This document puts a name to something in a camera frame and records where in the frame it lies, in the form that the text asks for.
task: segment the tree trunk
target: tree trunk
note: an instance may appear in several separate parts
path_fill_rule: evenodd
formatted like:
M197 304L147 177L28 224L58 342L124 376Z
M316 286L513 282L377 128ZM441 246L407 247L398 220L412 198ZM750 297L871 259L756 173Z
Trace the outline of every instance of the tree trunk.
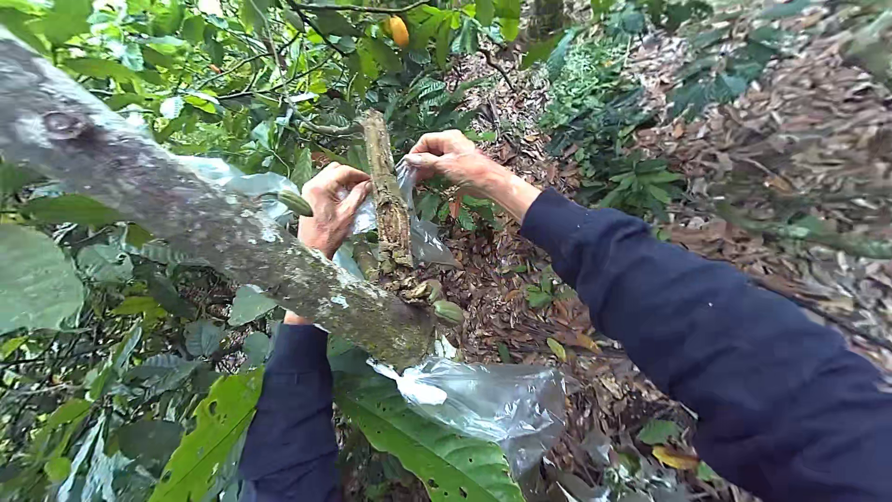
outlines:
M304 247L259 204L199 180L2 26L0 154L117 209L390 364L417 363L432 342L425 311Z

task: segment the yellow cacao pod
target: yellow cacao pod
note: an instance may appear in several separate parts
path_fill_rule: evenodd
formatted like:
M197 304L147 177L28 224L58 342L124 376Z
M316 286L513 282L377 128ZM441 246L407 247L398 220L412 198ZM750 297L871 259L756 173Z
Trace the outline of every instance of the yellow cacao pod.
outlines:
M434 315L446 322L461 324L465 320L465 311L461 307L446 300L434 302Z
M409 46L409 31L406 29L406 23L402 21L400 16L393 16L387 23L391 29L391 37L393 42L401 48L405 49Z
M279 202L288 206L288 209L294 211L295 214L299 214L300 216L309 216L313 215L313 208L310 207L310 203L303 200L303 197L295 194L291 190L282 190L278 193Z

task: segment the hand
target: hand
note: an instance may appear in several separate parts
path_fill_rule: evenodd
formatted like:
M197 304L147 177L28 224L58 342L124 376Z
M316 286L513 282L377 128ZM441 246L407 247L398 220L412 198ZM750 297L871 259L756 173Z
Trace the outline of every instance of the hand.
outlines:
M349 190L343 200L338 191ZM322 251L330 260L350 233L356 210L372 189L370 177L358 169L332 162L303 185L302 196L313 217L301 216L297 238L306 247Z
M403 157L421 179L439 172L462 187L492 199L518 222L541 191L476 149L459 130L431 132Z

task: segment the left hand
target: left hand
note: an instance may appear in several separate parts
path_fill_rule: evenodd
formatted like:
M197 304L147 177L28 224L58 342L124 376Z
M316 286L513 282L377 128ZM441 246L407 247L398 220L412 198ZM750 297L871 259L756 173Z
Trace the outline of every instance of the left hand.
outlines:
M337 195L348 190L343 200ZM319 174L307 181L301 196L313 209L313 216L301 216L297 226L297 238L306 247L318 249L329 260L350 233L356 211L372 189L372 180L365 172L349 165L332 162ZM288 311L285 324L306 324L304 318Z

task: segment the dark blue shirt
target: dark blue shirt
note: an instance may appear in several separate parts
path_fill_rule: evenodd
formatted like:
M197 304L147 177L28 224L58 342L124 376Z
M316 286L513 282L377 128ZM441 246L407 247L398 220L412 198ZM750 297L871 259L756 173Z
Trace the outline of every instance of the dark blue shirt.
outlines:
M834 330L643 221L539 196L521 234L594 326L699 415L695 446L766 502L892 500L892 394ZM247 500L340 500L326 334L283 326L240 469Z

